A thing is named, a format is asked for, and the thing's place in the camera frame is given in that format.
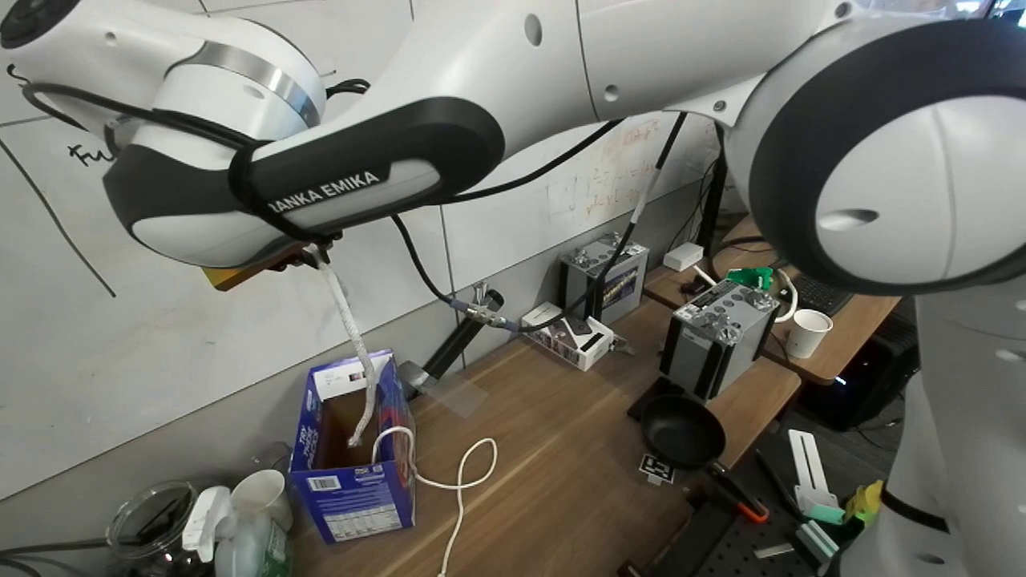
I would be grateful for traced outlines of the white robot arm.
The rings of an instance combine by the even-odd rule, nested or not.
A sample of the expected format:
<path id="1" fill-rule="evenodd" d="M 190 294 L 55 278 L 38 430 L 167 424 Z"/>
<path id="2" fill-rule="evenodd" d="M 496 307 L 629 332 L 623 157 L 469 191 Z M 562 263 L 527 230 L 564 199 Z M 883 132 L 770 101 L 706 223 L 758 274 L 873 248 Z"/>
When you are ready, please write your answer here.
<path id="1" fill-rule="evenodd" d="M 12 0 L 3 53 L 32 106 L 111 143 L 121 227 L 190 266 L 267 266 L 459 199 L 564 129 L 718 121 L 778 257 L 916 305 L 896 498 L 831 577 L 1018 577 L 1022 26 L 860 0 L 422 0 L 345 109 L 289 37 L 154 0 Z"/>

